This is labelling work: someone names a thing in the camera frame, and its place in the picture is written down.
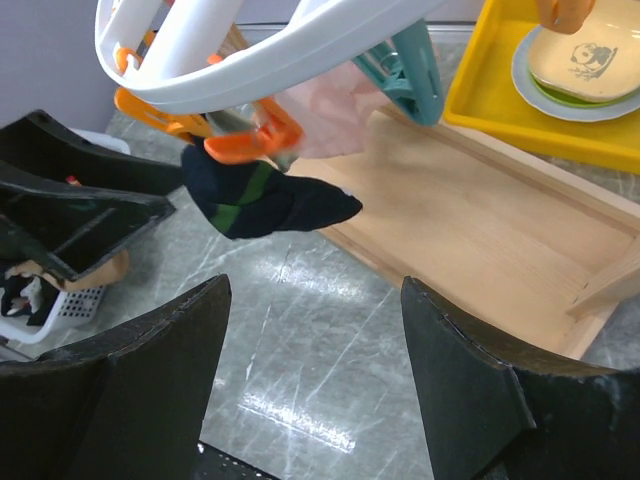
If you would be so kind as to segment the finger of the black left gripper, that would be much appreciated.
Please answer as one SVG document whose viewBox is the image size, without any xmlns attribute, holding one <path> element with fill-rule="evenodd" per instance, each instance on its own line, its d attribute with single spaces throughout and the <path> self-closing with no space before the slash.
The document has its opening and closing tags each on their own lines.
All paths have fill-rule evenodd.
<svg viewBox="0 0 640 480">
<path fill-rule="evenodd" d="M 182 185 L 181 169 L 92 143 L 43 110 L 1 128 L 1 160 L 39 177 L 83 186 L 166 196 Z"/>
<path fill-rule="evenodd" d="M 170 216 L 175 189 L 175 166 L 143 159 L 2 162 L 1 258 L 78 280 Z"/>
</svg>

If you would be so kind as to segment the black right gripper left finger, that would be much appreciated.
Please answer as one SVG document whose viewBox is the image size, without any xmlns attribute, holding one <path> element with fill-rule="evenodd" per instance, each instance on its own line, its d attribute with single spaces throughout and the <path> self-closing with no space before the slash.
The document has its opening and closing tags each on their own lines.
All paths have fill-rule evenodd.
<svg viewBox="0 0 640 480">
<path fill-rule="evenodd" d="M 229 320 L 215 276 L 168 303 L 1 365 L 5 479 L 187 479 Z"/>
</svg>

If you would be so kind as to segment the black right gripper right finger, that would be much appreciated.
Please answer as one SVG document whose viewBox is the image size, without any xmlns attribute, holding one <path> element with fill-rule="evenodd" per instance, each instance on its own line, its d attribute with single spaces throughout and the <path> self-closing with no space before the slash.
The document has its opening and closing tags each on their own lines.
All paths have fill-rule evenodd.
<svg viewBox="0 0 640 480">
<path fill-rule="evenodd" d="M 638 477 L 637 369 L 531 345 L 412 277 L 401 307 L 435 478 Z"/>
</svg>

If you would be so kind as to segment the brown ribbed sock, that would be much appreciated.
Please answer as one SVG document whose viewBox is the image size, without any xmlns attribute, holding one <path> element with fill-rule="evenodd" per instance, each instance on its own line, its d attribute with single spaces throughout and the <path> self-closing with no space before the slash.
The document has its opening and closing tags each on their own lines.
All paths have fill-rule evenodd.
<svg viewBox="0 0 640 480">
<path fill-rule="evenodd" d="M 75 281 L 65 280 L 61 276 L 56 276 L 53 272 L 46 271 L 41 265 L 33 260 L 10 267 L 3 274 L 3 279 L 8 280 L 14 276 L 36 276 L 48 282 L 60 291 L 76 292 L 117 283 L 125 277 L 129 266 L 129 252 L 127 250 L 122 250 L 94 271 L 84 274 Z"/>
</svg>

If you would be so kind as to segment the white round clip hanger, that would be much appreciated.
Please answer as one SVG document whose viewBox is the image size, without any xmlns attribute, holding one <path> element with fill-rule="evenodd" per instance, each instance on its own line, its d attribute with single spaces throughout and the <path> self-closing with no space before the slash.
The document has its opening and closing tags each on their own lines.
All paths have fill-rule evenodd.
<svg viewBox="0 0 640 480">
<path fill-rule="evenodd" d="M 158 1 L 101 1 L 94 43 L 105 73 L 141 100 L 171 114 L 221 110 L 271 96 L 317 77 L 382 43 L 436 7 L 434 1 L 301 1 L 289 24 L 210 65 L 239 1 L 177 1 L 141 60 L 137 47 Z"/>
</svg>

